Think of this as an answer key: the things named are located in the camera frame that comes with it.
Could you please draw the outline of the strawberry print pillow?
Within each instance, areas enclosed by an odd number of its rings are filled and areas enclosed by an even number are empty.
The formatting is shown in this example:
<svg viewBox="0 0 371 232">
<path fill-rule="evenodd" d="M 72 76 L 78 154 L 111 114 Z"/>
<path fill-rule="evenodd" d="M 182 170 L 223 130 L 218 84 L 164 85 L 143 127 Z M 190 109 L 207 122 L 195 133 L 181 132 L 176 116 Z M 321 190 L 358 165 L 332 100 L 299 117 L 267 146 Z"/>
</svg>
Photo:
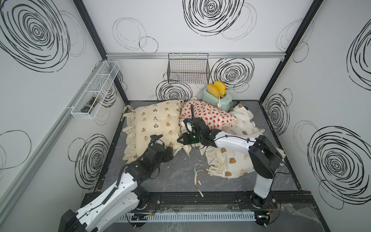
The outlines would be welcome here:
<svg viewBox="0 0 371 232">
<path fill-rule="evenodd" d="M 192 100 L 186 102 L 181 110 L 179 126 L 182 132 L 186 131 L 184 125 L 182 125 L 183 120 L 191 118 L 191 105 L 193 105 L 194 117 L 202 119 L 211 130 L 220 129 L 224 131 L 237 125 L 237 118 L 232 114 L 206 102 Z"/>
</svg>

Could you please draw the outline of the cream bear pillow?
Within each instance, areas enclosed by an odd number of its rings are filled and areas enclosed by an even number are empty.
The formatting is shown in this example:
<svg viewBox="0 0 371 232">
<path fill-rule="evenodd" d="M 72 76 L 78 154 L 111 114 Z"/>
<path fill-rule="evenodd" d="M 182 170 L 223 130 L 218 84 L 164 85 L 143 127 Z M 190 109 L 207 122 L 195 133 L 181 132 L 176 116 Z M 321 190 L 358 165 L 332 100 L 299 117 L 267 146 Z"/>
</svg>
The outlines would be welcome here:
<svg viewBox="0 0 371 232">
<path fill-rule="evenodd" d="M 173 154 L 179 152 L 183 148 L 177 142 L 181 133 L 179 121 L 183 105 L 183 100 L 170 100 L 136 109 L 125 106 L 124 109 L 129 112 L 123 115 L 127 120 L 127 126 L 123 128 L 127 134 L 123 160 L 132 163 L 142 156 L 152 135 L 162 134 L 165 146 L 173 148 Z"/>
</svg>

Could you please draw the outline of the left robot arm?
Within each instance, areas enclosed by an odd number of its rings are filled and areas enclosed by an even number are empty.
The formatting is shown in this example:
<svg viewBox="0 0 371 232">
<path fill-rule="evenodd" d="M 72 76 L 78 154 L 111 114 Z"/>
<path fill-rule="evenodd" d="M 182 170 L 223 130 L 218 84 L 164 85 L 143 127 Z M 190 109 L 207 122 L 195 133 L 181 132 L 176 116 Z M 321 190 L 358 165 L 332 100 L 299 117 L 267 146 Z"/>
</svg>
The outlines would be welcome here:
<svg viewBox="0 0 371 232">
<path fill-rule="evenodd" d="M 77 211 L 68 210 L 60 220 L 60 232 L 103 232 L 126 213 L 148 203 L 149 193 L 141 186 L 164 162 L 174 158 L 173 148 L 152 143 L 136 161 L 126 164 L 117 181 Z"/>
</svg>

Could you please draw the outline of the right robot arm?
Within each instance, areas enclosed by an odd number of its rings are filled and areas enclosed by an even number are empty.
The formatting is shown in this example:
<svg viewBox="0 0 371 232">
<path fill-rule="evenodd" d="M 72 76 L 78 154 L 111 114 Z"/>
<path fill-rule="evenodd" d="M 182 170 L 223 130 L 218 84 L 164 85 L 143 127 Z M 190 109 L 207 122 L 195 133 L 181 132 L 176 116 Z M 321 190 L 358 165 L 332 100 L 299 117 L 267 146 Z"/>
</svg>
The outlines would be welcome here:
<svg viewBox="0 0 371 232">
<path fill-rule="evenodd" d="M 247 137 L 219 129 L 210 129 L 200 119 L 185 119 L 181 126 L 186 129 L 178 142 L 194 145 L 205 154 L 209 167 L 202 167 L 205 173 L 233 179 L 256 172 L 256 181 L 251 201 L 257 208 L 268 202 L 277 170 L 284 163 L 284 153 L 278 150 L 264 135 Z"/>
</svg>

